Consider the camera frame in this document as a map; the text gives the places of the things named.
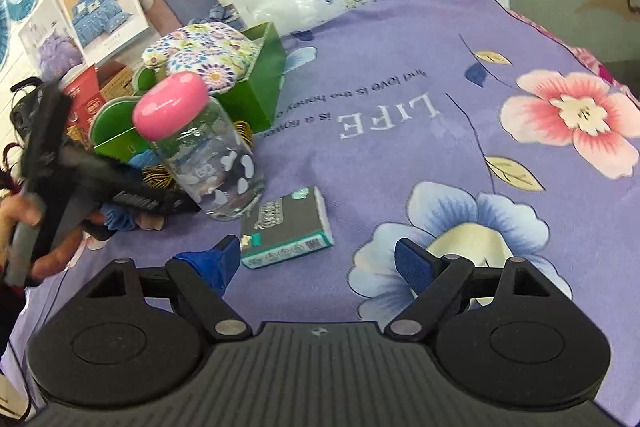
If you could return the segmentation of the person left hand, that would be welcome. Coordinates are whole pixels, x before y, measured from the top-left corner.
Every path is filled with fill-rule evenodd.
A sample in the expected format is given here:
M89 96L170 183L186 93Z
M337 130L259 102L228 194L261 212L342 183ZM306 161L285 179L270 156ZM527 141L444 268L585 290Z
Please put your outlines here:
M81 217L82 206L70 206L58 217L53 205L34 194L10 195L1 202L1 280L24 287L61 272L74 257L84 232L82 222L103 225L99 211Z

